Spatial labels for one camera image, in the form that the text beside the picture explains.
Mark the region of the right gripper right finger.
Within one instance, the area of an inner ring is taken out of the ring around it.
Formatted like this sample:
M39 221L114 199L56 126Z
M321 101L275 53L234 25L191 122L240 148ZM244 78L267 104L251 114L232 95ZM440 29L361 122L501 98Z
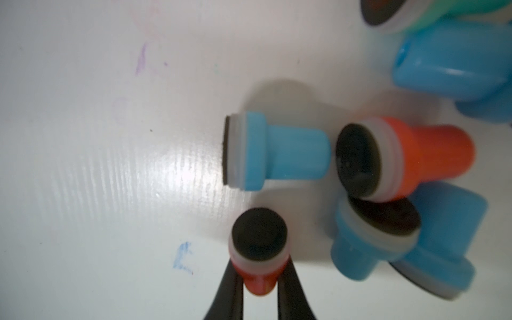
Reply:
M278 320L314 320L314 315L290 259L277 282Z

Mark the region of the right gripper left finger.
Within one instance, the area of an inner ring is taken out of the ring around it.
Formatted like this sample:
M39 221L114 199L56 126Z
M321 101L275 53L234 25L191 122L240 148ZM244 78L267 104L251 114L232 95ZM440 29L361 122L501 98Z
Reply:
M243 278L229 261L204 320L243 319Z

